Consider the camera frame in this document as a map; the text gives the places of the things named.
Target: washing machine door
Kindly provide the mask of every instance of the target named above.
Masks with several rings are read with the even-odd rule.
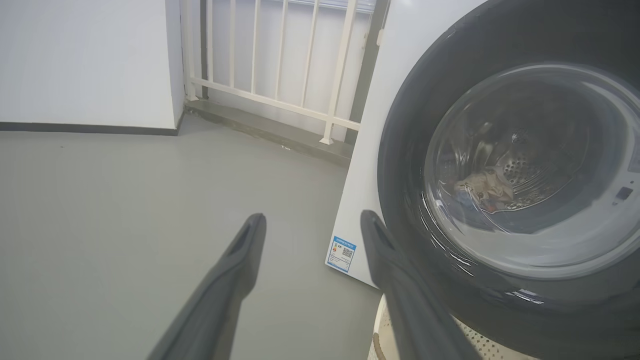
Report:
[[[545,359],[640,355],[640,6],[489,1],[388,114],[385,223],[453,315]]]

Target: white metal railing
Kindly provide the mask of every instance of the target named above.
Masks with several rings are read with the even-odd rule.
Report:
[[[321,113],[319,111],[305,108],[305,96],[307,93],[307,83],[309,76],[309,67],[311,63],[311,54],[314,45],[314,36],[316,32],[316,22],[318,15],[319,0],[314,2],[314,12],[312,16],[311,34],[309,40],[309,48],[307,51],[307,63],[305,66],[305,77],[302,88],[302,101],[299,106],[289,104],[278,100],[278,91],[280,90],[280,76],[282,73],[282,56],[283,46],[285,40],[285,23],[287,17],[287,9],[289,0],[282,0],[282,24],[280,26],[280,48],[278,55],[278,67],[276,68],[276,92],[275,98],[258,95],[255,93],[255,69],[256,69],[256,52],[259,41],[259,24],[260,24],[260,0],[255,0],[255,15],[253,18],[253,54],[252,54],[252,72],[251,72],[251,91],[245,91],[234,87],[234,64],[235,64],[235,35],[236,35],[236,0],[230,1],[230,29],[229,29],[229,86],[213,81],[213,19],[212,19],[212,0],[207,0],[207,16],[206,16],[206,31],[207,31],[207,74],[206,79],[200,79],[195,77],[194,63],[193,63],[193,34],[191,27],[191,3],[193,0],[181,0],[182,1],[182,46],[184,48],[184,78],[186,83],[187,100],[197,100],[195,85],[206,86],[215,90],[220,90],[234,94],[245,99],[261,102],[274,106],[276,108],[285,109],[319,119],[325,122],[324,135],[320,140],[321,143],[330,145],[332,140],[332,131],[334,125],[344,126],[348,129],[358,131],[360,124],[348,119],[342,119],[335,116],[335,110],[338,105],[338,98],[340,96],[340,86],[342,84],[342,77],[344,75],[344,66],[347,60],[347,51],[349,49],[349,41],[351,40],[351,32],[353,30],[353,23],[356,14],[356,7],[358,0],[349,0],[346,7],[346,16],[344,19],[344,25],[342,27],[342,36],[340,38],[340,46],[338,50],[337,63],[335,67],[335,74],[333,76],[332,92],[329,100],[329,108],[327,113]]]

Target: front-load washing machine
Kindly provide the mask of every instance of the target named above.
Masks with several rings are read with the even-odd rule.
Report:
[[[640,4],[393,0],[326,264],[371,209],[451,313],[542,358],[640,356]]]

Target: crumpled fabric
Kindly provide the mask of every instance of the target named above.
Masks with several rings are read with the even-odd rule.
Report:
[[[480,208],[494,212],[504,209],[506,202],[513,201],[513,187],[504,177],[500,167],[488,167],[481,172],[473,173],[456,183],[459,200],[468,205],[473,201]]]

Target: blue and white sticker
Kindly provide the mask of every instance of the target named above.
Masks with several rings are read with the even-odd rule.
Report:
[[[331,251],[329,251],[329,260],[327,260],[327,263],[344,272],[349,272],[351,259],[353,259],[353,255],[355,254],[355,252],[356,245],[353,245],[348,241],[334,236]]]

